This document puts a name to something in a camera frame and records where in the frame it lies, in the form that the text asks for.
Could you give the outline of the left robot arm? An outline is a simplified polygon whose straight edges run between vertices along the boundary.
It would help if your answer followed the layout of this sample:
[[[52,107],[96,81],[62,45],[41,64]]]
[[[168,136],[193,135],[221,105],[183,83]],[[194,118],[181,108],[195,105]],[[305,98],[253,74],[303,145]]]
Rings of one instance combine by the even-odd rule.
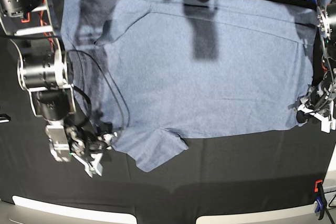
[[[306,123],[316,118],[327,130],[335,130],[335,0],[308,0],[316,4],[318,31],[321,40],[323,79],[310,87],[296,108],[297,121]]]

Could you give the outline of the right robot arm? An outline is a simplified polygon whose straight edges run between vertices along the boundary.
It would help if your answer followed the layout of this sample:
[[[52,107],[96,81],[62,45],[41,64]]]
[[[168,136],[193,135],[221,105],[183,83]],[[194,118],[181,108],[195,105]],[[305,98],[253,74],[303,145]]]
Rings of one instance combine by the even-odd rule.
[[[92,106],[73,84],[53,0],[1,0],[1,26],[19,54],[18,83],[29,94],[33,114],[46,121],[52,156],[58,162],[74,158],[97,172],[117,134],[108,123],[93,128],[91,110],[83,112],[77,104],[75,94]]]

